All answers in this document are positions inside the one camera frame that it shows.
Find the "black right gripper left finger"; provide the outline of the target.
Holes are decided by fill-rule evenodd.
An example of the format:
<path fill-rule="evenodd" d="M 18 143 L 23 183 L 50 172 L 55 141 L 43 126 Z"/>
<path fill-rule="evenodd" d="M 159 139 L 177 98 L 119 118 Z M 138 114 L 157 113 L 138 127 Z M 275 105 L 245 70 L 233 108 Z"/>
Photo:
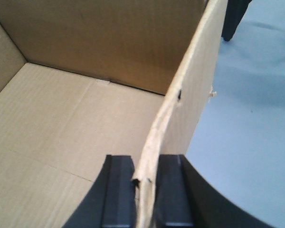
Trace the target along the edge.
<path fill-rule="evenodd" d="M 94 184 L 63 227 L 135 227 L 133 172 L 130 156 L 107 155 Z"/>

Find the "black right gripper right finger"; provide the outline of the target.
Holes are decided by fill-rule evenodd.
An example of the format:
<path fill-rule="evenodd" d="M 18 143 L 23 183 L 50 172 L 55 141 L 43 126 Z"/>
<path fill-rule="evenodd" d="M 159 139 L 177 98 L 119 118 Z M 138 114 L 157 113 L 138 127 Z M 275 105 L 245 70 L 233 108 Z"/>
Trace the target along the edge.
<path fill-rule="evenodd" d="M 157 228 L 267 228 L 216 191 L 184 155 L 162 154 L 157 172 Z"/>

